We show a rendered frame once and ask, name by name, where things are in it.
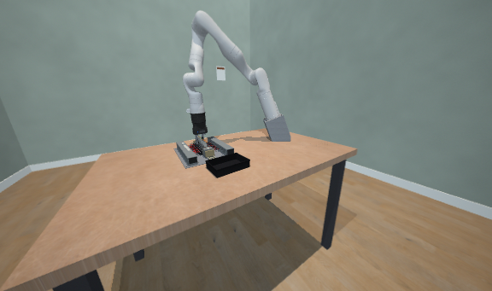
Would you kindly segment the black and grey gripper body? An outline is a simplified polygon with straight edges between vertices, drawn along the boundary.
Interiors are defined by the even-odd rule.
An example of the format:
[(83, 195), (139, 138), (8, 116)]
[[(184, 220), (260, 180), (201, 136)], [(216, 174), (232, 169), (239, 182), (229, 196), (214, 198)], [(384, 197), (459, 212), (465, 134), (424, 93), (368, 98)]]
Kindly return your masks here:
[(190, 108), (186, 109), (187, 113), (190, 113), (191, 122), (193, 124), (193, 134), (199, 135), (208, 133), (208, 128), (206, 127), (206, 117), (203, 103), (190, 104)]

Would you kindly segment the black parts tray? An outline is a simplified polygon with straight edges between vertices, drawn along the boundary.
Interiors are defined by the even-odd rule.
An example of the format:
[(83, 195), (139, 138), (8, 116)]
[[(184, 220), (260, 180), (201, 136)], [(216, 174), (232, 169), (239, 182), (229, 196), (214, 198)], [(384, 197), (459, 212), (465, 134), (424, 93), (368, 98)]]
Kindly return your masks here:
[(238, 153), (220, 156), (211, 160), (205, 160), (205, 162), (207, 169), (217, 178), (249, 167), (248, 158)]

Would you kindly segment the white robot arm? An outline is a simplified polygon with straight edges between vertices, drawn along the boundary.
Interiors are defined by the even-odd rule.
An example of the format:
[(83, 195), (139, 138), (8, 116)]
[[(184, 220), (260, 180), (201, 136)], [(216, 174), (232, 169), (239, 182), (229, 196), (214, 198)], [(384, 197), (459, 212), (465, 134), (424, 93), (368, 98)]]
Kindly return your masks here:
[[(258, 85), (256, 92), (266, 119), (279, 116), (276, 102), (270, 91), (267, 74), (263, 68), (252, 70), (246, 63), (243, 52), (221, 31), (214, 20), (204, 11), (197, 11), (192, 21), (192, 44), (190, 50), (189, 68), (194, 73), (186, 73), (183, 77), (184, 87), (189, 96), (190, 104), (203, 103), (202, 93), (194, 87), (201, 87), (204, 83), (203, 76), (203, 43), (208, 33), (215, 39), (220, 47), (222, 55), (235, 66), (243, 76), (252, 84)], [(208, 32), (206, 32), (208, 31)]]

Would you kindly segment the grey relay panel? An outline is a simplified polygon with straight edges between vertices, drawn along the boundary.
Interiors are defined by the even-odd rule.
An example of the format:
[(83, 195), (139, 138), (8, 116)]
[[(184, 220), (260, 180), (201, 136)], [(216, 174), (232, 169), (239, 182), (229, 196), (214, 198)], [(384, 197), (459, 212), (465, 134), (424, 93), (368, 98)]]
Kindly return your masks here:
[(176, 142), (174, 148), (176, 154), (184, 165), (184, 168), (206, 164), (205, 160), (211, 160), (220, 156), (234, 154), (234, 148), (216, 137), (208, 137), (208, 147), (201, 148), (195, 141), (187, 145), (184, 141)]

